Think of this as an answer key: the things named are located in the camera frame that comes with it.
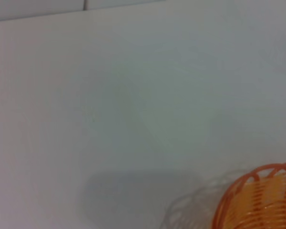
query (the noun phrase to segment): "plastic basket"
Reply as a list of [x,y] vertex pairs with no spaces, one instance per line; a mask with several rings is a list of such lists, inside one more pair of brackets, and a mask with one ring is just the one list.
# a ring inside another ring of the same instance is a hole
[[237,179],[221,198],[211,229],[286,229],[286,163]]

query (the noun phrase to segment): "white surface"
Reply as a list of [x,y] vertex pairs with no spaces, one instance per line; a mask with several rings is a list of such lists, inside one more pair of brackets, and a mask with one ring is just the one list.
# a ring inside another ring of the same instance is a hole
[[83,0],[0,0],[0,21],[80,11]]
[[105,7],[126,6],[154,1],[159,0],[88,0],[88,9],[92,10]]
[[226,3],[0,22],[0,229],[154,229],[208,179],[286,161],[286,1]]

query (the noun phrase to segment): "orange basket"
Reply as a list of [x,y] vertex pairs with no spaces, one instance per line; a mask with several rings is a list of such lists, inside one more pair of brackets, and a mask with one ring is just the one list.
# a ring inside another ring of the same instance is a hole
[[286,163],[237,179],[221,198],[211,229],[286,229]]

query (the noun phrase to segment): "white wall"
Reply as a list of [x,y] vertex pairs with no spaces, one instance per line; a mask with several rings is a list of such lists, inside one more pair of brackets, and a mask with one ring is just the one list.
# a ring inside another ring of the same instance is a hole
[[0,22],[0,228],[154,229],[209,179],[286,161],[284,4]]
[[83,0],[0,0],[0,21],[80,11]]

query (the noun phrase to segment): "blurry object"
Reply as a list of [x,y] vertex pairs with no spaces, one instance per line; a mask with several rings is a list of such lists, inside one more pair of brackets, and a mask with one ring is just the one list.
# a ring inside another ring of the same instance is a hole
[[286,163],[261,166],[237,179],[220,200],[211,228],[286,228]]
[[92,176],[83,189],[82,220],[99,229],[156,229],[172,199],[200,185],[192,171],[102,172]]

